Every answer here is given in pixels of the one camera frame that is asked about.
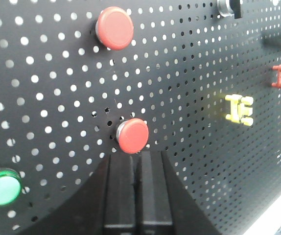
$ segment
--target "pegboard hole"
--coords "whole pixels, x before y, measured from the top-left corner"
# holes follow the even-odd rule
[[[32,221],[32,222],[36,222],[37,220],[38,220],[38,217],[37,217],[37,216],[34,216],[34,217],[31,218],[31,221]]]

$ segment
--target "toggle switch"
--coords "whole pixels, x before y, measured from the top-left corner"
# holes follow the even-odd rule
[[[218,10],[223,17],[234,16],[235,19],[242,18],[241,0],[217,0]]]

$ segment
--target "perforated metal panel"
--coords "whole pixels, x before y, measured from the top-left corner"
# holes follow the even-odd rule
[[[135,34],[122,51],[98,42],[100,12],[116,5]],[[281,192],[281,1],[244,0],[221,18],[214,0],[0,0],[0,167],[22,196],[0,207],[0,235],[17,234],[70,198],[118,151],[120,119],[146,120],[152,150],[216,228],[242,234]],[[254,97],[254,125],[224,119],[226,94]]]

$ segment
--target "white surface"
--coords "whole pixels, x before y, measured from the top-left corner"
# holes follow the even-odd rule
[[[274,235],[281,227],[281,196],[244,233],[244,235]]]

